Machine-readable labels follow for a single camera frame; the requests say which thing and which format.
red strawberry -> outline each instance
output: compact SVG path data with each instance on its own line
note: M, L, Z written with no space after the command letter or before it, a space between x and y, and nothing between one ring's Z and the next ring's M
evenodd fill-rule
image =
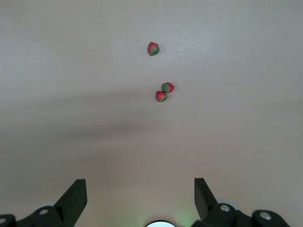
M170 93L175 89L175 86L173 86L171 83L167 82L165 84L162 85L162 90L165 93Z
M148 53L150 53L151 56L153 55L156 55L157 53L159 53L159 45L158 44L155 44L153 42L151 42L149 45L148 45Z
M159 102L164 102L167 99L167 94L163 91L156 92L156 98Z

strawberry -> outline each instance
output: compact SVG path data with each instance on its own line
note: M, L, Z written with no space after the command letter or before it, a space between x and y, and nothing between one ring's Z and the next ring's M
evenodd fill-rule
M162 90L165 93L170 93L175 89L175 86L173 86L171 83L167 82L165 84L162 85Z
M156 98L159 102L164 102L167 99L167 94L163 91L156 92Z
M150 53L151 56L159 53L159 50L160 50L160 48L159 48L158 44L150 42L150 44L148 45L148 53Z

white table surface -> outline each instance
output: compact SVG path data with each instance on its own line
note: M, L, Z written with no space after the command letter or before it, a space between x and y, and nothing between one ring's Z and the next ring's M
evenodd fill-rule
M190 227L203 177L303 223L302 0L2 0L0 46L0 213L85 178L78 227Z

metal screw head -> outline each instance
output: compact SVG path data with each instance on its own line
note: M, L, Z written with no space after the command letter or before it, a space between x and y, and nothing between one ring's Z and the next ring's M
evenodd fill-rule
M271 220L271 216L270 216L270 214L268 214L267 212L261 212L260 213L260 216L262 217L262 218L264 218L264 219L266 219L266 220Z
M43 209L41 211L39 211L39 215L44 215L48 212L48 209Z
M229 208L229 206L227 206L227 205L225 205L225 204L221 205L221 206L220 206L220 209L221 209L222 211L225 211L225 212L228 212L228 211L231 210L231 209Z

screw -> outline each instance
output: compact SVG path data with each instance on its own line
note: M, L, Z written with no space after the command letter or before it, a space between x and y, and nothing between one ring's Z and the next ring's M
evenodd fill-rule
M48 212L48 209L43 209L41 211L39 211L39 215L44 215Z
M229 208L229 206L227 206L227 205L225 205L225 204L221 205L221 206L220 206L220 209L221 209L222 211L225 211L225 212L228 212L228 211L231 210L231 209Z
M271 220L271 216L270 216L270 214L268 214L267 212L261 212L260 213L260 216L262 217L262 218L264 218L264 219L266 219L266 220Z

